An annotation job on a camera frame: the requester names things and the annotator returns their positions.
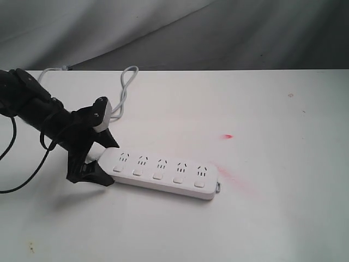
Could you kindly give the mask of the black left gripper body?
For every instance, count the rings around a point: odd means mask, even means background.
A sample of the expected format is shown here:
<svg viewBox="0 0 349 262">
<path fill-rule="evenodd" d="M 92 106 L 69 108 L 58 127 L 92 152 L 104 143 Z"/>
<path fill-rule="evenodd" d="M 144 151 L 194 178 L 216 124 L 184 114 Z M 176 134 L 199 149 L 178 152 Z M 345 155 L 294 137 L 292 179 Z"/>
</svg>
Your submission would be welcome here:
<svg viewBox="0 0 349 262">
<path fill-rule="evenodd" d="M 59 135 L 59 145 L 68 151 L 67 180 L 70 182 L 100 182 L 97 164 L 85 163 L 95 139 L 89 120 L 91 114 L 91 106 L 73 111 L 68 126 Z"/>
</svg>

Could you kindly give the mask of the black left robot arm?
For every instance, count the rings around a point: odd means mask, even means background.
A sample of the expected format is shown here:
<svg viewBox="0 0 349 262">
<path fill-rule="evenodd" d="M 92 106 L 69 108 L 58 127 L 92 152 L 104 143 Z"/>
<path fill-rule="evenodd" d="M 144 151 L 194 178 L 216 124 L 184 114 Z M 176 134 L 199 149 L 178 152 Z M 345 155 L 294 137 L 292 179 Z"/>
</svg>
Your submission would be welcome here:
<svg viewBox="0 0 349 262">
<path fill-rule="evenodd" d="M 94 143 L 118 148 L 109 131 L 111 111 L 108 98 L 100 97 L 92 106 L 69 112 L 28 72 L 20 68 L 1 71 L 1 115 L 18 116 L 38 130 L 47 152 L 57 145 L 67 150 L 67 180 L 72 183 L 114 183 L 97 161 L 85 162 Z"/>
</svg>

